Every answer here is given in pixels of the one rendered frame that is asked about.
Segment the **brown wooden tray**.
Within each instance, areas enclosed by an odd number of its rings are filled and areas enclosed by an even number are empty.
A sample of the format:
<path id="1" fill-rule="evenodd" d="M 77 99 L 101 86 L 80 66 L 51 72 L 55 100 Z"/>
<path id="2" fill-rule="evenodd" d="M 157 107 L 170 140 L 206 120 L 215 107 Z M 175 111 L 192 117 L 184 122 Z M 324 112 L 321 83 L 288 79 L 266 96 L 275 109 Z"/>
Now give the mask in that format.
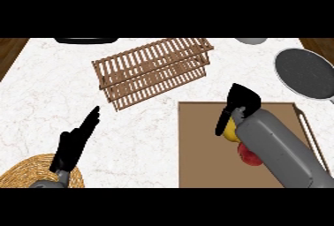
<path id="1" fill-rule="evenodd" d="M 179 104 L 179 185 L 182 187 L 284 187 L 266 168 L 250 166 L 240 158 L 238 144 L 216 135 L 223 102 L 182 102 Z M 311 147 L 317 141 L 306 115 L 293 103 L 265 103 L 268 110 Z"/>

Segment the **red apple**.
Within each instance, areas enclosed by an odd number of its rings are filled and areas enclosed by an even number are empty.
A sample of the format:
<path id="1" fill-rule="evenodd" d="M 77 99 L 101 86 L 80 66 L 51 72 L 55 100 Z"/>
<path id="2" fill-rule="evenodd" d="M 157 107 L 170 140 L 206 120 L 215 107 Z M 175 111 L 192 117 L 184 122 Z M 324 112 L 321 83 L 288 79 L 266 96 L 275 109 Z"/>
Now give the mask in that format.
<path id="1" fill-rule="evenodd" d="M 240 146 L 238 146 L 238 154 L 240 154 L 241 160 L 250 166 L 260 166 L 262 165 L 260 157 L 249 150 L 249 148 L 244 146 L 243 143 L 240 143 Z"/>

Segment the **round wicker basket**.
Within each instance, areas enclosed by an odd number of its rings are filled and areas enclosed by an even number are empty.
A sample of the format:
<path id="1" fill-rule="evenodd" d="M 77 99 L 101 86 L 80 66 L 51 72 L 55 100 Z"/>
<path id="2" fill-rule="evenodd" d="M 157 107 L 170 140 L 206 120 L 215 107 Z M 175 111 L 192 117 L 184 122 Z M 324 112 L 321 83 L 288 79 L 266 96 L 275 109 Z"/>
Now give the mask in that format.
<path id="1" fill-rule="evenodd" d="M 55 154 L 39 154 L 20 162 L 0 176 L 0 188 L 85 188 L 80 170 L 51 171 Z"/>

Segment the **yellow lemon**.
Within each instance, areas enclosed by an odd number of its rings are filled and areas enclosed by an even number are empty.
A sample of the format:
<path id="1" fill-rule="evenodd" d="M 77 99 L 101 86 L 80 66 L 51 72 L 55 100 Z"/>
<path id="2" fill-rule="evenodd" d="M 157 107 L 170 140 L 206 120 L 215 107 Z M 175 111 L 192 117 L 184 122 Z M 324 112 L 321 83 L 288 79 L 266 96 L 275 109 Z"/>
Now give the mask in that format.
<path id="1" fill-rule="evenodd" d="M 234 119 L 231 118 L 228 120 L 228 125 L 226 125 L 225 131 L 223 131 L 223 136 L 231 142 L 240 142 L 240 138 L 237 136 L 235 129 L 237 129 L 237 125 L 235 125 Z"/>

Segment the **brown wooden tiered shelf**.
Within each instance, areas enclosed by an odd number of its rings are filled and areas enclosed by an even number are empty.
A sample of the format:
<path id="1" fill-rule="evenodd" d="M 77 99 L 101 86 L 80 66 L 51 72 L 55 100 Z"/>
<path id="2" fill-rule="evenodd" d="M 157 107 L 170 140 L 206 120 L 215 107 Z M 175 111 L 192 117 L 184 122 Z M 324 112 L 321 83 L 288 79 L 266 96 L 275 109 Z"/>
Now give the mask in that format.
<path id="1" fill-rule="evenodd" d="M 166 38 L 92 62 L 99 89 L 120 111 L 206 76 L 206 38 Z"/>

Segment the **dark grey frying pan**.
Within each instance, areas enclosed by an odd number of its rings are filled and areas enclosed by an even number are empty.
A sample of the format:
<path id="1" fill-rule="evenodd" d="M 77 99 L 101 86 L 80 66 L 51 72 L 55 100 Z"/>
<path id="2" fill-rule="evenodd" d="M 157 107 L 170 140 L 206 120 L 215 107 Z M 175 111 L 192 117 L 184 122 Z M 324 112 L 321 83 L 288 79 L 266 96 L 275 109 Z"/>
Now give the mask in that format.
<path id="1" fill-rule="evenodd" d="M 288 89 L 308 99 L 334 104 L 334 65 L 308 49 L 284 49 L 275 56 L 275 72 Z"/>

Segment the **grey round bowl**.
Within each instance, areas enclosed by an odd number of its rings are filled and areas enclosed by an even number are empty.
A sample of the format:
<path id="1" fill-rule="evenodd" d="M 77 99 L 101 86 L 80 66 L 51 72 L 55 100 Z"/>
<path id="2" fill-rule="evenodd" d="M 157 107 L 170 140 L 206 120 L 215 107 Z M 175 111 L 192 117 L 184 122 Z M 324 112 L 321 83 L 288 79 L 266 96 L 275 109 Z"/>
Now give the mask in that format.
<path id="1" fill-rule="evenodd" d="M 237 40 L 249 45 L 259 45 L 266 42 L 268 38 L 237 38 Z"/>

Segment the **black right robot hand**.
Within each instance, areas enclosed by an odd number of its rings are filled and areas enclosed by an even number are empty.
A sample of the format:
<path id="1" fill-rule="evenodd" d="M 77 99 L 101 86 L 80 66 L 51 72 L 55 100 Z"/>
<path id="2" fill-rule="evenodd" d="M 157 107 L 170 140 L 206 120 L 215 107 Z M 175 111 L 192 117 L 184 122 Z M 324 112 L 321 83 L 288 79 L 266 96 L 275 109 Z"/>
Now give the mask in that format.
<path id="1" fill-rule="evenodd" d="M 244 107 L 243 116 L 249 117 L 262 107 L 262 98 L 246 86 L 234 83 L 228 91 L 228 105 L 218 120 L 218 136 L 223 134 L 234 110 L 241 107 Z"/>

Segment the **black round object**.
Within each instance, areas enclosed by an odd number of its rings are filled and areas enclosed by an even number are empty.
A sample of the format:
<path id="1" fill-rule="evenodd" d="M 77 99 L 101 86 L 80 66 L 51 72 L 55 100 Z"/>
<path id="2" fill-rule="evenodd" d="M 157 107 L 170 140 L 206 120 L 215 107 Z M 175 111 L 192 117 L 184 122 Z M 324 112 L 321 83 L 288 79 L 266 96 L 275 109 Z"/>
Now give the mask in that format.
<path id="1" fill-rule="evenodd" d="M 64 44 L 107 44 L 114 43 L 119 38 L 55 38 Z"/>

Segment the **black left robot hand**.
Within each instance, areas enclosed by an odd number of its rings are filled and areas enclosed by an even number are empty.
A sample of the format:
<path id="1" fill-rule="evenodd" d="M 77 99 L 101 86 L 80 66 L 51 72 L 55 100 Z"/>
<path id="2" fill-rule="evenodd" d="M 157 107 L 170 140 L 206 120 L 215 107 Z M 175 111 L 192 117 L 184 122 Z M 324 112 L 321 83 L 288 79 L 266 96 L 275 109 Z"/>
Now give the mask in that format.
<path id="1" fill-rule="evenodd" d="M 82 126 L 74 128 L 71 132 L 61 133 L 58 151 L 51 164 L 51 171 L 53 173 L 59 170 L 67 172 L 73 171 L 85 151 L 86 142 L 93 134 L 98 124 L 99 107 L 95 107 Z"/>

